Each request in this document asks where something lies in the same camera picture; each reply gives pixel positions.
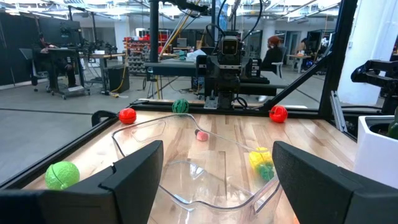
red ball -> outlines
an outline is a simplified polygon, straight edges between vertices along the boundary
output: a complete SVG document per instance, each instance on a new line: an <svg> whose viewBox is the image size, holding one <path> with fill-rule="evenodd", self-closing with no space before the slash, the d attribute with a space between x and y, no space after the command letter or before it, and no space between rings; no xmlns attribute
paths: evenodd
<svg viewBox="0 0 398 224"><path fill-rule="evenodd" d="M132 124L136 121L137 114L134 109L126 108L119 112L119 120L123 124Z"/></svg>
<svg viewBox="0 0 398 224"><path fill-rule="evenodd" d="M283 123L287 118L287 110L283 106L273 106L269 112L269 117L276 123Z"/></svg>

gray floor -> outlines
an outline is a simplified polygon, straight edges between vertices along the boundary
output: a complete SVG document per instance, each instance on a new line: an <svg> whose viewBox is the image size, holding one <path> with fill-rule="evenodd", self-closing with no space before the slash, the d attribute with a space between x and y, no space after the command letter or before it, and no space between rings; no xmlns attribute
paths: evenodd
<svg viewBox="0 0 398 224"><path fill-rule="evenodd" d="M86 79L96 76L93 69L86 70ZM283 79L272 75L280 83L292 83L299 75L290 67L283 68ZM190 78L163 77L163 98L197 100L197 96L184 91L191 87ZM120 98L100 94L101 85L91 86L91 95L62 100L58 95L45 92L46 83L0 91L0 182L10 178L40 158L77 138L91 128L90 115L98 110L118 112L138 98L147 98L149 83L142 90L144 77L130 77L130 90ZM318 108L324 83L323 76L314 76L280 103ZM256 102L256 96L244 96L248 102ZM49 111L49 113L32 112Z"/></svg>

